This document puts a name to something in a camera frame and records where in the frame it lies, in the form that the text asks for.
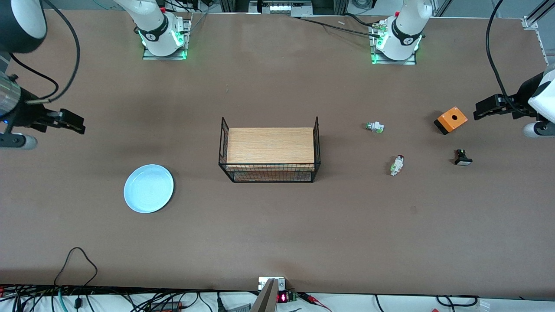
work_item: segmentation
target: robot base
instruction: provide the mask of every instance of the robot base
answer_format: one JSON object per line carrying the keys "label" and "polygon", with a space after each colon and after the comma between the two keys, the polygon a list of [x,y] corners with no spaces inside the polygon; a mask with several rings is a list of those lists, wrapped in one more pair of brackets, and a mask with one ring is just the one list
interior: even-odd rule
{"label": "robot base", "polygon": [[143,59],[145,60],[159,60],[159,61],[182,61],[187,59],[187,50],[189,49],[189,35],[191,31],[191,20],[189,19],[182,19],[182,17],[178,17],[183,22],[178,23],[178,32],[175,32],[175,40],[178,42],[183,42],[183,45],[175,50],[174,53],[168,56],[155,56],[150,51],[148,51],[147,47],[144,47],[143,52]]}
{"label": "robot base", "polygon": [[[368,27],[368,32],[371,34],[379,34],[383,36],[383,30],[381,29],[374,29],[372,27]],[[416,65],[416,53],[412,52],[412,55],[404,59],[402,61],[396,61],[391,59],[383,54],[380,50],[376,49],[376,46],[381,44],[379,42],[381,38],[374,38],[369,36],[370,39],[370,53],[372,56],[372,64],[395,64],[395,65]]]}

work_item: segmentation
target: brown table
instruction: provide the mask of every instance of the brown table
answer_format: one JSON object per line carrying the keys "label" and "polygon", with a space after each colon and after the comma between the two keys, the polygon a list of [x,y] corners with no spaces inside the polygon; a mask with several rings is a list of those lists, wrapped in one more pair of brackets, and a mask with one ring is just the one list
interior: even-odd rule
{"label": "brown table", "polygon": [[[499,90],[486,19],[432,19],[418,65],[380,66],[364,36],[247,14],[207,16],[186,61],[143,61],[125,12],[65,13],[82,61],[50,107],[83,116],[87,132],[23,129],[37,149],[0,152],[0,283],[50,284],[81,246],[99,267],[95,285],[247,290],[283,275],[299,291],[555,291],[555,142],[525,138],[530,118],[472,120],[474,104]],[[65,83],[74,44],[53,12],[47,19],[47,40],[21,60]],[[519,20],[496,20],[491,36],[510,93],[544,70]],[[14,64],[8,73],[50,91]],[[470,120],[444,136],[432,122],[455,105]],[[222,116],[230,127],[311,127],[318,116],[315,183],[231,183],[217,164]],[[382,134],[364,130],[376,120]],[[458,148],[472,165],[453,165]],[[397,154],[405,167],[391,177]],[[176,188],[142,215],[122,190],[149,163],[169,168]],[[67,271],[61,283],[92,273],[80,255]]]}

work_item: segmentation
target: wooden board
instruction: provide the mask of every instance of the wooden board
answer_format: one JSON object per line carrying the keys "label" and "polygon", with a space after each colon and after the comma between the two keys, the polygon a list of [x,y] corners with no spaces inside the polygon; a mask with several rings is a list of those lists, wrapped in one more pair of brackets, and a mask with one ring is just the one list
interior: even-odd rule
{"label": "wooden board", "polygon": [[228,164],[313,162],[312,128],[229,128]]}

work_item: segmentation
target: white floor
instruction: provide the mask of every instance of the white floor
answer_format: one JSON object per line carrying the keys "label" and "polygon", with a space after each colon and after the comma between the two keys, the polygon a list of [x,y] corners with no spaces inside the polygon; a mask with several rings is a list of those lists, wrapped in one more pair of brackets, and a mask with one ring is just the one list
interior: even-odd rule
{"label": "white floor", "polygon": [[[311,294],[333,312],[380,312],[376,300],[373,295],[348,295],[348,294]],[[152,295],[132,295],[135,304],[139,304]],[[189,305],[195,299],[196,294],[186,294],[181,302]],[[74,312],[73,302],[76,296],[64,296],[63,301],[69,312]],[[210,305],[213,312],[218,310],[216,303],[216,293],[202,293],[204,301]],[[226,309],[233,309],[245,304],[253,304],[256,296],[246,292],[221,293],[221,298]],[[81,312],[92,312],[84,297],[83,307],[79,309]],[[117,295],[90,295],[89,299],[95,312],[131,312],[133,307],[129,302]],[[437,309],[439,312],[452,312],[450,308],[446,308],[437,303],[435,297],[430,296],[391,296],[380,295],[380,304],[384,312],[431,312]],[[466,304],[472,302],[473,299],[455,299],[454,303]],[[32,306],[32,300],[26,307],[28,311]],[[481,308],[473,306],[470,308],[455,308],[456,312],[488,312],[487,306],[490,306],[491,312],[548,312],[555,311],[555,302],[553,301],[531,301],[531,300],[509,300],[509,299],[480,299]],[[13,300],[7,300],[0,303],[0,311],[11,311]],[[296,309],[300,312],[326,312],[324,308],[310,305],[305,301],[298,300],[286,304],[278,304],[278,312],[289,312]],[[37,303],[36,312],[52,312],[51,299],[43,298]],[[197,300],[190,308],[185,309],[188,312],[209,312],[209,308]],[[54,312],[63,312],[58,298],[54,297]]]}

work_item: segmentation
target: orange box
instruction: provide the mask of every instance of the orange box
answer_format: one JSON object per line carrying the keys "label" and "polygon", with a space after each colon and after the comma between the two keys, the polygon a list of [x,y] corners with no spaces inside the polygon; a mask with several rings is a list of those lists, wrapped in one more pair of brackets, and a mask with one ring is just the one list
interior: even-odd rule
{"label": "orange box", "polygon": [[443,135],[457,129],[461,124],[468,121],[468,118],[458,107],[453,107],[439,116],[433,124],[436,125]]}

